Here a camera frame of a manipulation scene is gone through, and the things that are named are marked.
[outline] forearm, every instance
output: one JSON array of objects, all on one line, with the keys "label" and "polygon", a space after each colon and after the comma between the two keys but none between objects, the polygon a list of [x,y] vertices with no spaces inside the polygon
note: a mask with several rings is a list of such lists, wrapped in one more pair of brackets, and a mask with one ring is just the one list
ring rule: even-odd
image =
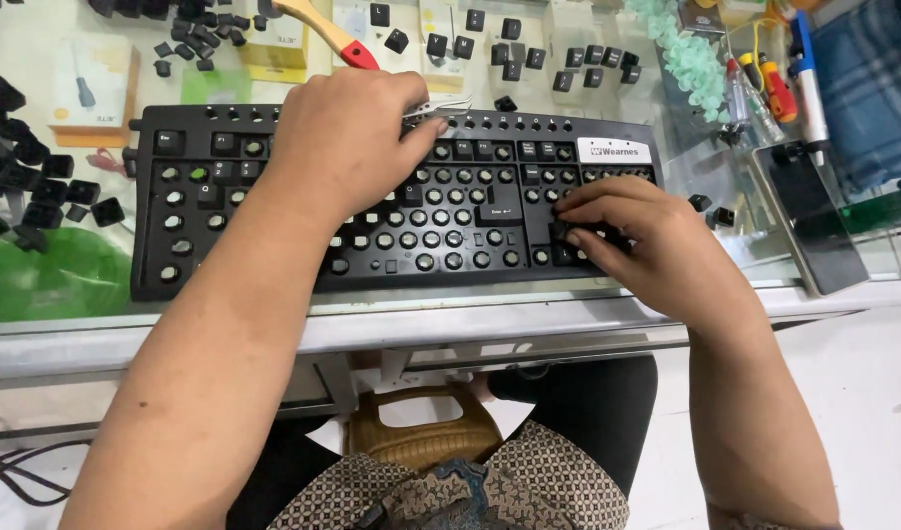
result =
[{"label": "forearm", "polygon": [[690,344],[693,450],[714,510],[794,527],[837,524],[826,454],[768,320],[690,330]]},{"label": "forearm", "polygon": [[290,379],[331,235],[302,211],[272,199],[268,182],[249,194],[140,348],[62,530],[199,528],[223,517]]}]

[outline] phone screen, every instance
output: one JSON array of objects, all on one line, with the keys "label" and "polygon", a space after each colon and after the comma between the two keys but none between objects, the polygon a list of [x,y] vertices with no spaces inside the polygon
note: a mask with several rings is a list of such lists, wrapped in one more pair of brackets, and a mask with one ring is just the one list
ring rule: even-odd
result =
[{"label": "phone screen", "polygon": [[828,295],[868,280],[866,267],[810,157],[779,164],[773,153],[780,148],[760,150],[756,157],[771,178],[817,291]]}]

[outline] wooden handle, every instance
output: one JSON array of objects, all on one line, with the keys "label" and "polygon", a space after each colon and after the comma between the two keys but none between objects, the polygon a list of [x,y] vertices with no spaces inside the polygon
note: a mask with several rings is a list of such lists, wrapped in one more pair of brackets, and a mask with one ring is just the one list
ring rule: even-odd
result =
[{"label": "wooden handle", "polygon": [[309,0],[272,0],[272,4],[280,12],[312,27],[337,54],[355,41],[339,26],[323,18]]}]

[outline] green plastic bag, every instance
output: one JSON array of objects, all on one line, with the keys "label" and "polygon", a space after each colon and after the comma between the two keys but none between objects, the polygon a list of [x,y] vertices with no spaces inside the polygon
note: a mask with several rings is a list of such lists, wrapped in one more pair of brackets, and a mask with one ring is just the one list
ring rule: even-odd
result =
[{"label": "green plastic bag", "polygon": [[0,322],[120,314],[130,293],[130,259],[99,234],[44,230],[48,252],[0,239]]}]

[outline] hand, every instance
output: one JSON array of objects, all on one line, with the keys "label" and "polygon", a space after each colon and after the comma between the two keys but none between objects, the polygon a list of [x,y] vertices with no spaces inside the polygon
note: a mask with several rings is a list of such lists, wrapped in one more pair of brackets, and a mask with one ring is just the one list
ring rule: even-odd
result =
[{"label": "hand", "polygon": [[647,307],[696,331],[764,317],[755,290],[684,199],[632,175],[598,180],[555,204],[570,223],[609,223],[636,243],[629,256],[581,228],[566,240]]},{"label": "hand", "polygon": [[430,120],[398,139],[401,115],[424,101],[428,88],[413,72],[313,76],[284,101],[264,187],[296,198],[324,228],[339,227],[411,175],[447,130],[443,119]]}]

